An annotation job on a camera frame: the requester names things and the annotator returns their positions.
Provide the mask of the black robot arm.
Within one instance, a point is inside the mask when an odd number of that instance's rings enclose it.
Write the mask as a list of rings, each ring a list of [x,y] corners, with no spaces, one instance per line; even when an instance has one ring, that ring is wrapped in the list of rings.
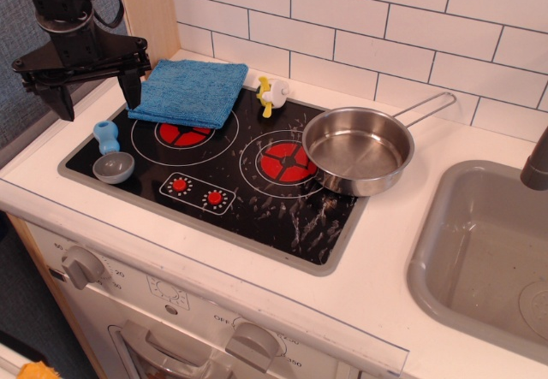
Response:
[[[93,1],[32,0],[35,18],[51,40],[12,63],[25,89],[65,121],[74,119],[69,86],[115,77],[134,109],[140,105],[140,79],[152,68],[145,39],[112,32],[124,11],[108,23],[96,13]]]

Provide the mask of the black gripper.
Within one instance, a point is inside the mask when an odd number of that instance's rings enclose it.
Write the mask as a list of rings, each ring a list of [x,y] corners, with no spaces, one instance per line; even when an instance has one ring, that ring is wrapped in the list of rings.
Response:
[[[50,39],[15,59],[12,69],[62,120],[74,120],[66,87],[74,83],[117,77],[127,106],[140,105],[140,77],[152,69],[145,39],[108,33],[93,22],[69,33],[51,33]]]

